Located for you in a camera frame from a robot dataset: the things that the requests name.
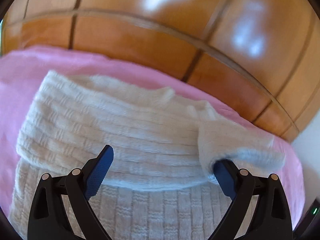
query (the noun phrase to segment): ribbed knit texture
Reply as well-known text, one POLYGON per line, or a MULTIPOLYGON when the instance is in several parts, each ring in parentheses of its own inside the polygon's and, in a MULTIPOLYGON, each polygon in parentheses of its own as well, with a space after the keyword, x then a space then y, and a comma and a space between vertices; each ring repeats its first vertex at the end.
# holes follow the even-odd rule
POLYGON ((110 236, 204 239, 230 203, 219 186, 207 182, 216 183, 212 164, 227 157, 268 176, 284 164, 284 155, 270 149, 272 139, 171 88, 146 90, 105 76, 67 78, 51 71, 17 140, 22 158, 10 221, 25 237, 41 175, 68 174, 109 144, 114 162, 90 202, 110 236))

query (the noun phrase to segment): green indicator light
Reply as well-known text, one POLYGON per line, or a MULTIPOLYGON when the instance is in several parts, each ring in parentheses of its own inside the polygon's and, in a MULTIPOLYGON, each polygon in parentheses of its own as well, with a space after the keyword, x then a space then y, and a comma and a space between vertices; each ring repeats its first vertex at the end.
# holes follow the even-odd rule
POLYGON ((313 215, 316 215, 317 213, 318 213, 318 211, 319 211, 319 209, 318 208, 316 208, 314 211, 313 211, 313 215))

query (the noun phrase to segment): bed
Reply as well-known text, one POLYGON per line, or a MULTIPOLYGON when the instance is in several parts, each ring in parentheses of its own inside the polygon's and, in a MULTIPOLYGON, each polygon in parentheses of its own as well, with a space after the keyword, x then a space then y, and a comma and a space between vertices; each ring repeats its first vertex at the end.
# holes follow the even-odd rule
POLYGON ((148 89, 171 86, 279 136, 273 147, 286 154, 279 176, 295 227, 304 186, 287 142, 320 107, 319 40, 308 0, 14 0, 1 35, 0 206, 8 214, 17 133, 54 69, 148 89))
MULTIPOLYGON (((253 125, 229 106, 188 84, 159 71, 134 63, 111 60, 103 55, 70 51, 60 48, 35 46, 12 51, 0 59, 1 72, 1 162, 0 206, 8 214, 14 186, 15 169, 19 160, 15 143, 19 129, 28 112, 33 96, 49 70, 63 74, 103 74, 148 89, 171 86, 179 95, 195 100, 207 100, 219 114, 245 126, 253 125)), ((278 173, 291 209, 295 227, 305 201, 301 163, 292 147, 281 138, 275 138, 273 148, 286 154, 286 165, 278 173)))

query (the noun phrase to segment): pink bed sheet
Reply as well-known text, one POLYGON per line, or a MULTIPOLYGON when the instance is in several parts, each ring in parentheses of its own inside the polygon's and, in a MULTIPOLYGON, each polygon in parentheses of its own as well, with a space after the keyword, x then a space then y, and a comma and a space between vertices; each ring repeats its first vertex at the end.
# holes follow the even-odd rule
MULTIPOLYGON (((51 69, 62 74, 108 75, 147 89, 170 86, 181 96, 207 100, 219 114, 245 127, 254 127, 218 99, 147 67, 99 54, 47 46, 12 51, 0 59, 0 206, 6 215, 12 202, 15 169, 19 160, 15 151, 18 132, 34 94, 51 69)), ((284 140, 276 138, 273 147, 286 154, 286 164, 278 174, 288 199, 292 226, 295 227, 305 203, 301 163, 290 144, 284 140)))

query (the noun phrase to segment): blue gripper pad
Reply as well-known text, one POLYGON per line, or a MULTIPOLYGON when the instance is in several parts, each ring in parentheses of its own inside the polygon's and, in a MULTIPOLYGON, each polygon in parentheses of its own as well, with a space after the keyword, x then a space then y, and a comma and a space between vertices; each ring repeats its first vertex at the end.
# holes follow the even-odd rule
POLYGON ((88 177, 86 178, 86 188, 84 191, 84 197, 88 201, 91 197, 95 196, 102 184, 104 177, 106 176, 112 162, 113 162, 113 148, 106 145, 104 149, 100 152, 97 158, 89 160, 95 162, 95 166, 88 177))

